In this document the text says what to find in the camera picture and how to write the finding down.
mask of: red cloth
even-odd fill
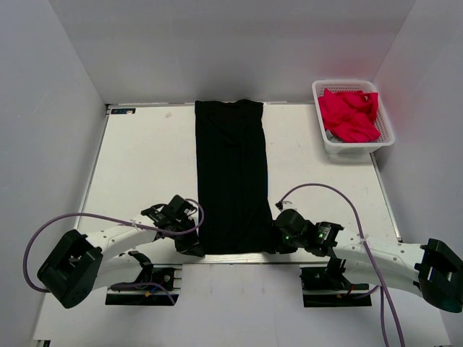
[[[375,128],[378,94],[357,92],[332,93],[318,98],[323,125],[345,142],[371,142],[381,133]]]

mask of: cable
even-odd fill
[[[156,287],[153,287],[153,288],[150,290],[150,294],[151,294],[151,295],[153,295],[153,294],[154,294],[154,292],[156,291],[156,289],[158,289],[158,287],[157,287],[157,286],[156,286]]]
[[[354,290],[354,285],[351,284],[351,285],[350,285],[350,289],[349,289],[349,291],[348,291],[347,293],[345,293],[345,294],[338,294],[337,297],[338,297],[338,298],[345,298],[346,296],[349,296],[353,290]]]
[[[383,333],[384,344],[389,347],[388,336],[386,334],[386,325],[384,324],[384,290],[381,287],[381,332]]]
[[[142,282],[142,283],[116,283],[113,284],[110,288],[114,290],[126,289],[126,288],[136,288],[136,286],[156,286],[166,293],[167,297],[170,299],[171,303],[175,305],[175,300],[167,289],[165,289],[161,284],[154,282]]]
[[[30,279],[30,276],[29,276],[29,271],[27,270],[27,261],[29,260],[30,249],[32,248],[32,245],[34,244],[35,239],[37,239],[37,237],[42,233],[42,231],[44,231],[51,224],[57,222],[58,220],[65,219],[65,218],[71,218],[71,217],[79,217],[79,216],[80,217],[89,217],[89,218],[102,219],[102,220],[107,220],[107,221],[110,221],[110,222],[115,222],[115,223],[118,223],[118,224],[122,224],[123,226],[137,226],[140,229],[157,231],[157,232],[165,234],[165,235],[179,236],[179,235],[185,235],[185,234],[191,233],[192,231],[195,231],[204,222],[204,210],[201,207],[201,205],[197,201],[195,201],[193,199],[185,199],[185,200],[193,202],[195,205],[197,205],[197,207],[199,208],[199,210],[201,212],[201,216],[200,216],[199,222],[197,223],[197,225],[194,228],[190,228],[188,230],[179,231],[179,232],[164,230],[164,229],[156,228],[155,226],[146,226],[146,225],[139,224],[139,223],[133,223],[132,221],[128,221],[128,220],[122,220],[122,219],[107,217],[105,215],[98,215],[96,213],[87,213],[87,212],[65,213],[63,215],[59,215],[58,217],[55,217],[55,218],[49,220],[48,222],[43,224],[39,229],[37,229],[37,231],[32,235],[29,242],[27,243],[26,250],[24,251],[24,257],[22,258],[22,274],[24,275],[24,279],[25,279],[26,283],[29,285],[29,287],[31,287],[35,291],[40,291],[41,293],[49,293],[50,292],[48,289],[37,287],[32,282],[32,280]]]
[[[330,189],[332,190],[333,192],[341,195],[344,200],[346,200],[346,202],[349,204],[349,206],[352,208],[352,212],[354,213],[354,216],[355,216],[355,220],[357,222],[357,227],[359,229],[359,235],[362,239],[365,238],[365,235],[363,233],[363,229],[362,229],[362,224],[360,222],[360,217],[359,217],[359,214],[357,212],[357,209],[355,208],[354,204],[352,203],[352,201],[346,196],[344,195],[344,193],[342,193],[341,191],[339,191],[338,189],[332,187],[332,186],[329,186],[327,184],[323,184],[323,183],[305,183],[305,184],[300,184],[299,186],[296,186],[294,187],[293,189],[289,190],[289,192],[287,192],[279,201],[279,203],[283,203],[283,201],[295,190],[298,190],[299,188],[303,188],[303,187],[323,187],[323,188],[327,188],[327,189]],[[394,306],[394,303],[392,302],[392,298],[391,298],[391,294],[389,293],[389,290],[387,288],[387,285],[386,285],[386,282],[384,280],[384,277],[383,275],[381,274],[381,271],[379,269],[379,266],[378,264],[376,264],[376,260],[371,252],[371,249],[370,247],[368,246],[368,243],[367,242],[364,242],[363,243],[364,247],[365,247],[365,251],[367,252],[367,255],[368,257],[370,258],[370,261],[371,261],[371,265],[373,266],[373,269],[375,269],[375,272],[376,272],[376,275],[378,276],[378,279],[381,283],[381,287],[384,291],[384,294],[386,295],[386,298],[387,298],[387,301],[388,301],[388,304],[389,304],[389,307],[391,308],[391,312],[392,312],[392,316],[394,318],[394,322],[396,323],[396,329],[397,329],[397,334],[399,335],[399,341],[400,341],[400,346],[401,347],[405,347],[405,338],[404,338],[404,333],[402,332],[402,327],[400,326],[400,321],[399,321],[399,316],[397,315],[397,311],[396,311],[396,308]]]
[[[363,299],[363,298],[366,298],[367,296],[369,296],[369,295],[373,294],[374,292],[376,292],[379,288],[380,288],[380,286],[374,286],[373,289],[371,289],[370,291],[367,291],[366,293],[363,293],[363,294],[359,294],[359,295],[353,296],[352,298],[353,298],[353,299]]]

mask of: white wall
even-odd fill
[[[442,239],[463,257],[463,2],[417,0],[374,82],[396,134],[377,158],[405,241]],[[463,314],[442,316],[463,346]]]
[[[0,3],[0,340],[29,346],[43,294],[22,278],[34,230],[76,210],[105,107],[46,0]],[[69,228],[50,228],[33,274]]]
[[[308,100],[371,80],[415,0],[51,0],[106,103]]]

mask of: white table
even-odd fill
[[[323,151],[314,106],[265,104],[263,128],[274,218],[274,203],[285,192],[301,183],[321,182],[352,199],[366,233],[396,240],[373,164],[369,159],[355,165],[332,163]],[[194,106],[137,107],[135,114],[110,115],[85,210],[130,219],[175,194],[197,198]],[[304,188],[289,200],[312,221],[356,229],[349,206],[331,191]],[[82,219],[79,230],[108,226]],[[154,263],[184,264],[175,307],[107,307],[101,289],[66,310],[47,294],[34,338],[52,340],[53,347],[383,345],[379,295],[373,296],[373,307],[303,308],[299,265],[326,262],[323,258],[299,251],[200,260],[177,254],[170,239],[140,251]],[[408,346],[449,342],[437,309],[412,294],[392,295]],[[391,345],[397,346],[389,313],[387,324]]]
[[[268,201],[273,218],[275,203],[292,187],[307,182],[330,184],[348,197],[360,212],[366,233],[396,237],[371,159],[361,165],[332,163],[324,153],[315,106],[265,105],[263,128],[268,159]],[[93,177],[85,210],[130,219],[141,210],[175,195],[197,199],[194,106],[137,108],[135,114],[113,114]],[[324,188],[303,188],[289,200],[316,222],[328,220],[356,230],[348,204]],[[84,218],[81,232],[111,224]],[[141,246],[153,263],[266,263],[326,262],[304,250],[294,254],[208,255],[204,259],[176,253],[164,239]]]

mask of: white board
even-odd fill
[[[395,239],[373,164],[332,163],[323,152],[317,121],[315,106],[264,107],[268,201],[273,218],[279,214],[274,204],[284,193],[301,183],[321,182],[352,198],[365,233]],[[197,199],[194,106],[137,108],[135,114],[110,115],[85,211],[130,219],[151,205],[169,202],[175,194]],[[288,200],[313,222],[327,220],[357,230],[348,204],[327,189],[303,188]],[[84,218],[79,231],[97,231],[110,225]],[[158,264],[325,261],[304,250],[293,254],[207,255],[200,259],[176,253],[171,239],[143,245],[139,250]]]

